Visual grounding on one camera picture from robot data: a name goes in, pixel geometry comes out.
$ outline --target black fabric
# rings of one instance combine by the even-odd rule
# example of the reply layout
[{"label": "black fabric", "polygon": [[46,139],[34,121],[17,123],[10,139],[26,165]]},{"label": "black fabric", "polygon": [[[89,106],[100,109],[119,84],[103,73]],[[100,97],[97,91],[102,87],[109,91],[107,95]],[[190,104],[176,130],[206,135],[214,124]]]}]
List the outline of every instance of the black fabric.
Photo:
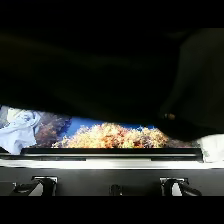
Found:
[{"label": "black fabric", "polygon": [[223,29],[3,28],[0,104],[154,124],[186,141],[223,133],[223,45]]}]

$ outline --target aquarium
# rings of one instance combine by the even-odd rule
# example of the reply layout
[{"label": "aquarium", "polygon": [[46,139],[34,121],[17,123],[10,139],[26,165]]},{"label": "aquarium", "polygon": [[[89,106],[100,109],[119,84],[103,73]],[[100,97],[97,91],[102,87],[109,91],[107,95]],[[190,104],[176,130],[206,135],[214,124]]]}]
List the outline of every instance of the aquarium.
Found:
[{"label": "aquarium", "polygon": [[0,147],[12,155],[53,152],[59,149],[144,150],[199,148],[196,142],[181,142],[164,135],[153,125],[107,123],[40,111],[1,106]]}]

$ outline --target fish tank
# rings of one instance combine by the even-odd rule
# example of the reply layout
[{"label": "fish tank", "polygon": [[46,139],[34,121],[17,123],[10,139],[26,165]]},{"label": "fish tank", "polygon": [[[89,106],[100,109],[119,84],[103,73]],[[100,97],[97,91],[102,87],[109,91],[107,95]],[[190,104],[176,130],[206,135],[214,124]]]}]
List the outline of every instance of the fish tank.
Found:
[{"label": "fish tank", "polygon": [[200,144],[171,139],[153,125],[107,123],[0,106],[1,156],[150,157],[198,160]]}]

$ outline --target screen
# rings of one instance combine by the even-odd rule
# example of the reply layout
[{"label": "screen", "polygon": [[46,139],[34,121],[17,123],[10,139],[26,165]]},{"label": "screen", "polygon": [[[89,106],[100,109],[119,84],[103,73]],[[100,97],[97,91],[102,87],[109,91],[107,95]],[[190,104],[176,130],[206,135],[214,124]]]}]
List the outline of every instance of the screen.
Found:
[{"label": "screen", "polygon": [[170,139],[153,125],[103,121],[1,106],[0,147],[23,148],[192,148],[196,142]]}]

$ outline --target blue water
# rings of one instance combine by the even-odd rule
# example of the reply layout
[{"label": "blue water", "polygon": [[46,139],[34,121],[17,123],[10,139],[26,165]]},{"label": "blue water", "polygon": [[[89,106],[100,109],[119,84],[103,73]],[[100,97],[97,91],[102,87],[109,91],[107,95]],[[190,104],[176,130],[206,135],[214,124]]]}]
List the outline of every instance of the blue water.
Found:
[{"label": "blue water", "polygon": [[[91,127],[95,124],[103,124],[103,121],[97,121],[97,120],[91,120],[91,119],[85,119],[85,118],[72,118],[71,120],[71,125],[70,127],[67,129],[66,132],[62,133],[60,135],[60,137],[71,137],[73,136],[78,129],[80,129],[80,127],[82,125],[84,125],[85,127]],[[141,125],[131,125],[131,124],[120,124],[122,127],[125,128],[133,128],[133,129],[137,129],[139,128]]]}]

